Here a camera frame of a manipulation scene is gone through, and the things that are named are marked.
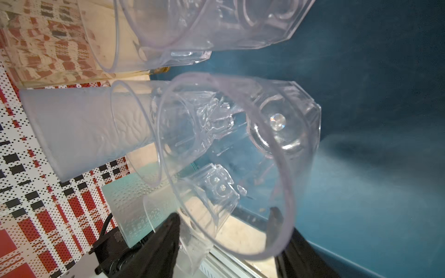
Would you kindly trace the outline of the blue frosted plastic cup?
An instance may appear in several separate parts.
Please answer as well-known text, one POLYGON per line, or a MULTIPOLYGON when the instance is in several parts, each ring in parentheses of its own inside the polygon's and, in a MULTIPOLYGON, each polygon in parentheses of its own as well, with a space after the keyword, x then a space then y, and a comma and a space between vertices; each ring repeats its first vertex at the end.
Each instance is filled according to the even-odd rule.
POLYGON ((157 102, 167 81, 115 81, 110 87, 22 89, 25 114, 62 182, 133 151, 155 162, 157 102))

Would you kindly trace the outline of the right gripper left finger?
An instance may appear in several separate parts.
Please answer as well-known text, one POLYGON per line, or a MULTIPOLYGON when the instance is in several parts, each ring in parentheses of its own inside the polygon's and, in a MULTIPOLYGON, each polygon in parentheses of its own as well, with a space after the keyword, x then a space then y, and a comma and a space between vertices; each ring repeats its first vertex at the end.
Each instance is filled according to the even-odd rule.
POLYGON ((180 216, 171 213, 116 278, 171 278, 179 251, 180 216))

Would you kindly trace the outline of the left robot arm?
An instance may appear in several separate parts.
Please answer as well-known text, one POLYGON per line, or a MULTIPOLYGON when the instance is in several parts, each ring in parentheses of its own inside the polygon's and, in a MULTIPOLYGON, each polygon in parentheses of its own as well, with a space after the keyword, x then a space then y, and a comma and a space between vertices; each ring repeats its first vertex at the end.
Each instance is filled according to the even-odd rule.
POLYGON ((93 264, 89 272, 92 275, 104 274, 107 278, 161 278, 169 276, 168 271, 156 257, 161 249, 165 234, 160 230, 150 232, 147 236, 128 247, 119 228, 107 232, 113 218, 109 214, 105 219, 100 237, 93 244, 83 260, 93 264))

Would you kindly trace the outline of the yellow transparent plastic cup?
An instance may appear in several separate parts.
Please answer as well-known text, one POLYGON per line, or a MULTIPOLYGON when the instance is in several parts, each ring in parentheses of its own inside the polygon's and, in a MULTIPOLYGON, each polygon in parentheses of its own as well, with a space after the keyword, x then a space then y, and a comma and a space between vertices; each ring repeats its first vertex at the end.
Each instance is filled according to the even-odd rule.
POLYGON ((96 63, 76 1, 1 1, 1 60, 21 89, 139 75, 109 74, 96 63))

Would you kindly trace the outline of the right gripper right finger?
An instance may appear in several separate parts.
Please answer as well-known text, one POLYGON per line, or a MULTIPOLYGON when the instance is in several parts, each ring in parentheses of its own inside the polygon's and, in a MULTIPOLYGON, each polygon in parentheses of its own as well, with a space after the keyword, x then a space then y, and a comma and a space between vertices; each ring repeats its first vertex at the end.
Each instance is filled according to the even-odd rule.
POLYGON ((279 278, 339 277, 296 229, 286 248, 274 260, 279 278))

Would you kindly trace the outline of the clear faceted cup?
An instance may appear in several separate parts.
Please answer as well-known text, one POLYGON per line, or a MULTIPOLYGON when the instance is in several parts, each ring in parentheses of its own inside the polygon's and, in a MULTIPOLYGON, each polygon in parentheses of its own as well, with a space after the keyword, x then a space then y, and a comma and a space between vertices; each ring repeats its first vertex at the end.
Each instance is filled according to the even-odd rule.
POLYGON ((213 141, 235 129, 243 108, 207 82, 116 81, 111 112, 125 152, 155 149, 154 172, 131 159, 140 177, 159 185, 166 174, 180 171, 202 156, 213 141))
POLYGON ((187 66, 211 51, 176 46, 203 1, 78 1, 86 39, 108 73, 187 66))

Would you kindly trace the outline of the green textured plastic cup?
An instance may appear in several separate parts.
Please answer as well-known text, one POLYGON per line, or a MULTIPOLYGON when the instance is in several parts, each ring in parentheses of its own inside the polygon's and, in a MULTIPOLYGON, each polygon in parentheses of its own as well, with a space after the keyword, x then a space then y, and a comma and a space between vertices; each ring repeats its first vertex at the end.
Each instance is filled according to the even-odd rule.
POLYGON ((156 230, 180 204, 167 179, 158 186, 158 167, 148 164, 102 187, 103 195, 129 248, 156 230))

